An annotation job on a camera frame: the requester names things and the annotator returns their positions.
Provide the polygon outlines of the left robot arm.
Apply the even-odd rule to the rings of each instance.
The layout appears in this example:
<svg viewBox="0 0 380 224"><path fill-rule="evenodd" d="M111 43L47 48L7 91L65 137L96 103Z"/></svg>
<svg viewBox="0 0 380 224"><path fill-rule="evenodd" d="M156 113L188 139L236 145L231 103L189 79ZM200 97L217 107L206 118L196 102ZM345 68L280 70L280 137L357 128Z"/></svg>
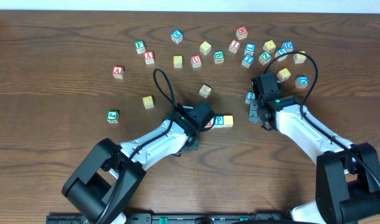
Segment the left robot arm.
<svg viewBox="0 0 380 224"><path fill-rule="evenodd" d="M98 142L62 187L90 223L124 223L123 210L146 175L166 156L192 147L213 118L196 110L176 111L152 132L129 142Z"/></svg>

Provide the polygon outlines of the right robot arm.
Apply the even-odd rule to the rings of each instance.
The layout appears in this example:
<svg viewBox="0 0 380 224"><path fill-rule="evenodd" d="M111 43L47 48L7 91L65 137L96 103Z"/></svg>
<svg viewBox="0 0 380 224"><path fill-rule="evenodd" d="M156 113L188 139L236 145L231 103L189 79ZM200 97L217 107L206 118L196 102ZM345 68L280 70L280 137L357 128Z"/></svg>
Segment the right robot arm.
<svg viewBox="0 0 380 224"><path fill-rule="evenodd" d="M316 165L315 199L293 208L293 221L357 223L380 214L380 163L372 145L335 134L294 96L250 101L249 121L288 136Z"/></svg>

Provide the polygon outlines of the blue P block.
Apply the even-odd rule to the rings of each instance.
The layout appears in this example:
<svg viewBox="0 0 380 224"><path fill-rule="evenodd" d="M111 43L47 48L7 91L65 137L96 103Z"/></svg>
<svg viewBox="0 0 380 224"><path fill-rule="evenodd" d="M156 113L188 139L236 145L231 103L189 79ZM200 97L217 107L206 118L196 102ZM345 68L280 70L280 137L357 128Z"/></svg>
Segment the blue P block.
<svg viewBox="0 0 380 224"><path fill-rule="evenodd" d="M215 128L223 128L224 127L224 117L223 116L216 116L215 117Z"/></svg>

